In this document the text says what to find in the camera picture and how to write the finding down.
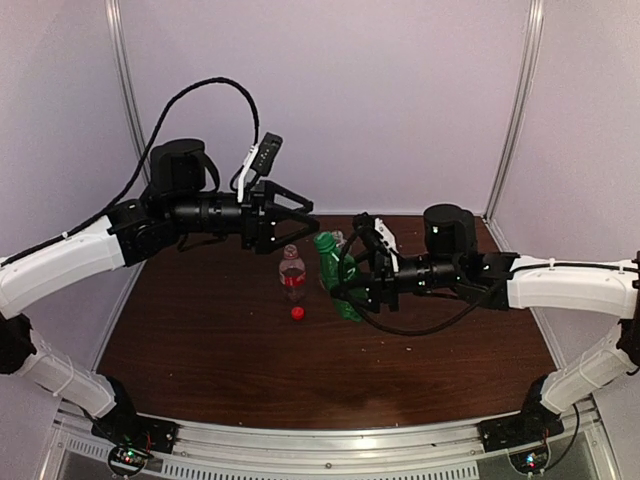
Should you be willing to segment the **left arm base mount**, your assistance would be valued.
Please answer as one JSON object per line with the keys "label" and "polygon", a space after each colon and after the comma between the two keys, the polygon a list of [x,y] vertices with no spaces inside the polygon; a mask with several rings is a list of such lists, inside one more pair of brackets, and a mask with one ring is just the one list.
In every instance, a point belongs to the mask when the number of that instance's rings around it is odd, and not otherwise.
{"label": "left arm base mount", "polygon": [[101,417],[85,414],[93,424],[92,434],[107,439],[114,445],[171,454],[178,425],[172,421],[140,415],[122,383],[110,376],[106,379],[114,390],[115,406]]}

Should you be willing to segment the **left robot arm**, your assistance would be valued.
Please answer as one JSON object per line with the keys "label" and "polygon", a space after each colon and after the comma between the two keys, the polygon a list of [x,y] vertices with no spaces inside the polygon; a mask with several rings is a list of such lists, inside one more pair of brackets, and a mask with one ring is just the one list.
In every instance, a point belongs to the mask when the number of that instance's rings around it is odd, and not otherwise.
{"label": "left robot arm", "polygon": [[144,433],[142,419],[115,380],[77,365],[36,332],[24,310],[94,275],[131,267],[176,246],[189,235],[212,243],[231,235],[257,254],[270,254],[318,232],[312,201],[267,180],[282,145],[268,133],[250,148],[235,192],[206,190],[219,173],[199,139],[178,139],[151,151],[151,180],[138,199],[117,203],[76,233],[1,261],[1,372],[27,378],[75,403],[123,444]]}

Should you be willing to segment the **red label cola bottle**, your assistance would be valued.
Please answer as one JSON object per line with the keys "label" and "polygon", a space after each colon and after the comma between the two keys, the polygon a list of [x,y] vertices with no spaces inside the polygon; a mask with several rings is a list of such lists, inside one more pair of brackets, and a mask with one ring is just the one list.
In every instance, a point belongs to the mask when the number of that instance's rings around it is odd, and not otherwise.
{"label": "red label cola bottle", "polygon": [[305,293],[306,266],[299,255],[298,248],[289,244],[283,249],[279,263],[279,279],[285,297],[291,302],[299,302]]}

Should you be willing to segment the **red bottle cap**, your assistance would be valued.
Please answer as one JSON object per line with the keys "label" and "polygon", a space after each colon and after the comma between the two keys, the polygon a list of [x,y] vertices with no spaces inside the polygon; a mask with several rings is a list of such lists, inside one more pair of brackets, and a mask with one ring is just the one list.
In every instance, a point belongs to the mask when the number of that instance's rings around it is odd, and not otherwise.
{"label": "red bottle cap", "polygon": [[291,318],[294,321],[301,321],[305,317],[305,310],[303,307],[296,306],[291,309]]}

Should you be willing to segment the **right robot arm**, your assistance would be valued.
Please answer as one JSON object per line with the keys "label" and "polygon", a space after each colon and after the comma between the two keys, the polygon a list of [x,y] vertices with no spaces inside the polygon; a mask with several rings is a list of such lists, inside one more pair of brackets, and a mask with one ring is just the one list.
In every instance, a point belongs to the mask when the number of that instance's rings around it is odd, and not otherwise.
{"label": "right robot arm", "polygon": [[481,253],[471,212],[453,204],[428,207],[422,215],[426,253],[398,252],[384,222],[367,213],[353,219],[353,240],[365,247],[357,256],[365,274],[337,274],[331,296],[345,301],[364,320],[387,305],[395,311],[404,293],[437,296],[451,291],[466,308],[422,330],[432,335],[477,308],[555,308],[602,313],[618,323],[576,360],[531,385],[512,430],[519,440],[535,440],[578,400],[639,369],[639,261],[578,262],[539,259],[512,252]]}

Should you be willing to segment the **green bottle cap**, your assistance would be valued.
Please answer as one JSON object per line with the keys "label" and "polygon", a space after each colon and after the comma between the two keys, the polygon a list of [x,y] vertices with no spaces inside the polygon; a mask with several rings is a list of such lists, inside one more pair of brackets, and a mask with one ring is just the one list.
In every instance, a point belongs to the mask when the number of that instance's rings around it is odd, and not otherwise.
{"label": "green bottle cap", "polygon": [[340,255],[340,248],[331,232],[325,231],[319,233],[314,238],[314,245],[321,256],[330,254]]}

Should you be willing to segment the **green plastic bottle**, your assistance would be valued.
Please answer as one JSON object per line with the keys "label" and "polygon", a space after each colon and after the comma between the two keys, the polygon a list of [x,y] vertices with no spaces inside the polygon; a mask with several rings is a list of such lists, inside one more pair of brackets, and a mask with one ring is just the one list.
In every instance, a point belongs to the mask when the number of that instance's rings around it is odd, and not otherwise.
{"label": "green plastic bottle", "polygon": [[[344,247],[341,249],[340,251],[340,255],[339,255],[339,260],[338,260],[338,283],[334,286],[334,287],[339,287],[340,289],[344,289],[344,287],[347,286],[347,284],[350,281],[353,280],[344,280],[343,279],[343,259],[344,259],[344,255],[347,252],[350,252],[351,246],[354,243],[355,240],[355,236],[352,235],[349,238],[346,238],[346,244],[344,245]],[[363,317],[362,314],[358,314],[357,312],[355,312],[354,310],[352,310],[350,308],[350,306],[346,303],[343,303],[339,300],[335,300],[331,297],[334,309],[336,311],[336,313],[344,320],[349,320],[352,322],[356,322],[356,323],[362,323],[363,322]]]}

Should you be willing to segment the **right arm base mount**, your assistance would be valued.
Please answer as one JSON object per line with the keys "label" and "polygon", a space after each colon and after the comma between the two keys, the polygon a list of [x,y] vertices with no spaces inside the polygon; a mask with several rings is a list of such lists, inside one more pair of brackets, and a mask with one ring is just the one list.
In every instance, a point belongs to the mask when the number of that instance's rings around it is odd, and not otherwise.
{"label": "right arm base mount", "polygon": [[564,432],[560,414],[542,405],[541,391],[546,379],[547,376],[542,376],[530,385],[518,413],[484,420],[478,424],[485,452],[544,442],[550,436]]}

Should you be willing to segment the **clear wide plastic bottle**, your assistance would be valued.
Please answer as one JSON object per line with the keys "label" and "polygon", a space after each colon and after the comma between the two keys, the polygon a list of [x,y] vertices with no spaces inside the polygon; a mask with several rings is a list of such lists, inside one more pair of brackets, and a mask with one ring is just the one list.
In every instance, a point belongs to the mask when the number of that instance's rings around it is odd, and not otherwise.
{"label": "clear wide plastic bottle", "polygon": [[[340,251],[346,244],[346,238],[341,230],[331,231],[336,239]],[[330,291],[338,283],[338,260],[339,255],[320,255],[320,277],[326,291]]]}

